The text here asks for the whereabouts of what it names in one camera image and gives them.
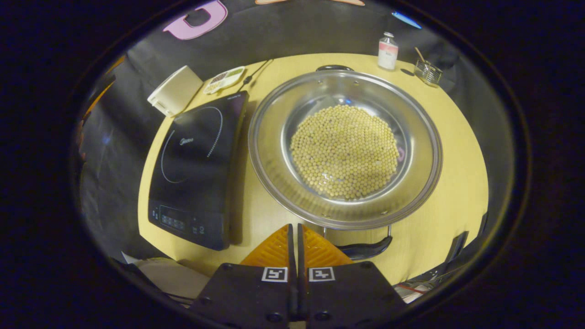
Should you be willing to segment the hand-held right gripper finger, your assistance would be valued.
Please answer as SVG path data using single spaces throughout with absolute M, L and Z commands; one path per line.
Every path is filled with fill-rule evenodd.
M 298 316 L 307 327 L 393 327 L 406 309 L 374 263 L 298 225 Z
M 288 327 L 297 315 L 297 265 L 289 223 L 238 264 L 220 265 L 190 312 L 220 327 Z

